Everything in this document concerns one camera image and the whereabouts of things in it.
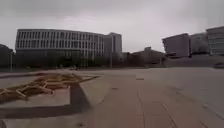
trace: low building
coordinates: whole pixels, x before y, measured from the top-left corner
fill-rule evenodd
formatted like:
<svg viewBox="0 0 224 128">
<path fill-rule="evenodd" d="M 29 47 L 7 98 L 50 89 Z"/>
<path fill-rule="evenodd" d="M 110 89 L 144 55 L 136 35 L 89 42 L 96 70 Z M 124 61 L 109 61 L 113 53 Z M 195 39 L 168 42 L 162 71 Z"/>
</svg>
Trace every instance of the low building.
<svg viewBox="0 0 224 128">
<path fill-rule="evenodd" d="M 190 37 L 187 33 L 164 38 L 163 44 L 167 55 L 178 58 L 190 56 Z"/>
<path fill-rule="evenodd" d="M 143 51 L 134 52 L 131 54 L 133 62 L 140 66 L 151 65 L 151 64 L 161 64 L 165 59 L 165 53 L 151 49 L 151 47 L 146 47 Z"/>
<path fill-rule="evenodd" d="M 16 54 L 21 65 L 89 66 L 96 58 L 122 53 L 120 34 L 55 29 L 18 29 Z"/>
<path fill-rule="evenodd" d="M 9 67 L 10 66 L 10 57 L 12 50 L 7 46 L 0 44 L 0 67 Z"/>
<path fill-rule="evenodd" d="M 207 29 L 208 45 L 211 55 L 224 55 L 224 27 Z"/>
</svg>

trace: window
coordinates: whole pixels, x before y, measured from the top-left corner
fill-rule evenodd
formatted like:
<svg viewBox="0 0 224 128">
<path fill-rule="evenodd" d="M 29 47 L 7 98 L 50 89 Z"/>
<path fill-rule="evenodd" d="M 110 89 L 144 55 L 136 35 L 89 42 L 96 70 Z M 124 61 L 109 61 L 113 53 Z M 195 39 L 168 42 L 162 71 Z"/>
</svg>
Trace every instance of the window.
<svg viewBox="0 0 224 128">
<path fill-rule="evenodd" d="M 61 39 L 65 38 L 64 32 L 61 32 Z"/>
<path fill-rule="evenodd" d="M 68 36 L 68 39 L 71 39 L 71 33 L 69 32 L 69 36 Z"/>
<path fill-rule="evenodd" d="M 85 42 L 85 48 L 88 48 L 88 47 L 87 47 L 87 42 Z"/>
<path fill-rule="evenodd" d="M 55 41 L 55 47 L 58 48 L 58 41 Z"/>
<path fill-rule="evenodd" d="M 67 48 L 67 45 L 68 45 L 68 43 L 67 43 L 67 41 L 65 41 L 65 46 L 64 47 Z"/>
<path fill-rule="evenodd" d="M 43 40 L 41 40 L 40 47 L 41 47 L 41 48 L 44 47 L 44 41 L 43 41 Z"/>
</svg>

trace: overcast sky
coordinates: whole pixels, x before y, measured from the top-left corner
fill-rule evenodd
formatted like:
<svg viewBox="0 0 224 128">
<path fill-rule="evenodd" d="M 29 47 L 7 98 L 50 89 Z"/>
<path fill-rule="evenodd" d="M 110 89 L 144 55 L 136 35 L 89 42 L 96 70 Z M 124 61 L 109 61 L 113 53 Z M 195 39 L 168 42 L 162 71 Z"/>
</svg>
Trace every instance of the overcast sky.
<svg viewBox="0 0 224 128">
<path fill-rule="evenodd" d="M 224 25 L 223 0 L 0 0 L 0 44 L 14 49 L 18 28 L 122 34 L 123 51 Z"/>
</svg>

